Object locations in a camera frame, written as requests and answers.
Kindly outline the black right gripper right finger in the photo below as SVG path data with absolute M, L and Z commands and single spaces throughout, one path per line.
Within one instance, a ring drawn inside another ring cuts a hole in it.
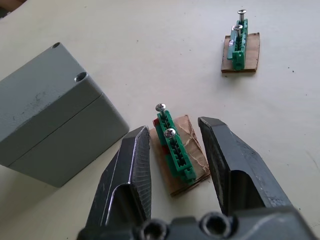
M 223 214 L 292 204 L 261 156 L 227 124 L 202 116 L 198 126 Z

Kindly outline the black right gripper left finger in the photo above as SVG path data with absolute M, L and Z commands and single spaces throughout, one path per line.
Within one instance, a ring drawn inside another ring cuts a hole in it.
M 139 227 L 151 218 L 150 131 L 127 133 L 103 171 L 84 227 L 86 232 Z

